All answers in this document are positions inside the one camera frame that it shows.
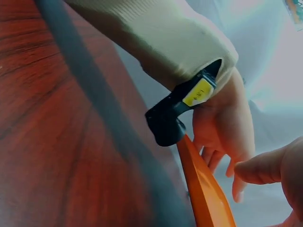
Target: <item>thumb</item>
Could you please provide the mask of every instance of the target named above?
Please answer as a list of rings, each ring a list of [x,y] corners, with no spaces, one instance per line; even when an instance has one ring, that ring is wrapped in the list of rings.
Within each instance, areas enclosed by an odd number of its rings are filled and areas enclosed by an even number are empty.
[[[281,162],[285,148],[263,153],[235,165],[235,174],[247,183],[266,184],[281,182]]]

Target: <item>gray surface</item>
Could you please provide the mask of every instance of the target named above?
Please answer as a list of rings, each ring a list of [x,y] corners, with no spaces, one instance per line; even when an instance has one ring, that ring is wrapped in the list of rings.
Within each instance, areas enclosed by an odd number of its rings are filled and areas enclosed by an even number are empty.
[[[283,146],[303,135],[303,100],[300,98],[303,97],[303,80],[298,76],[303,48],[301,43],[299,46],[300,38],[294,32],[282,1],[188,2],[221,28],[239,53],[237,67],[247,82],[257,154]],[[142,71],[136,59],[119,47],[117,50],[148,108],[168,94]],[[190,137],[191,117],[192,113],[181,116]],[[176,147],[171,147],[171,150],[182,172]],[[245,191],[245,202],[235,204],[231,194],[232,179],[225,177],[228,162],[228,157],[225,157],[215,176],[230,201],[238,226],[269,226],[288,217],[291,209],[280,184],[249,185]]]

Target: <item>yellow label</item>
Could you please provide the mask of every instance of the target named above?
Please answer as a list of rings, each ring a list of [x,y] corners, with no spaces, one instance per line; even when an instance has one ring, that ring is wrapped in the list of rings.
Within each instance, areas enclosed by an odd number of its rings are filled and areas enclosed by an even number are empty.
[[[201,79],[183,99],[183,102],[188,106],[204,103],[210,98],[213,91],[214,87],[206,79]]]

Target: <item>orange plastic handle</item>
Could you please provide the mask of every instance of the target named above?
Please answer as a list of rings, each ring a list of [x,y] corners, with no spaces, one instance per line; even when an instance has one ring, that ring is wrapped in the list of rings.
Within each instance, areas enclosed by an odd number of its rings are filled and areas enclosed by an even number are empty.
[[[186,135],[178,144],[197,227],[236,227],[223,190],[192,141]]]

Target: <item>sleeve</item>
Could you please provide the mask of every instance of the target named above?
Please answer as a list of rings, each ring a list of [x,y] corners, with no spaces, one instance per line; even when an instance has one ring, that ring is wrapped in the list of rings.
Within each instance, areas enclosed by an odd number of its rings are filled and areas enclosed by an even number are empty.
[[[186,0],[65,0],[167,89],[221,59],[217,93],[238,60],[229,39]]]

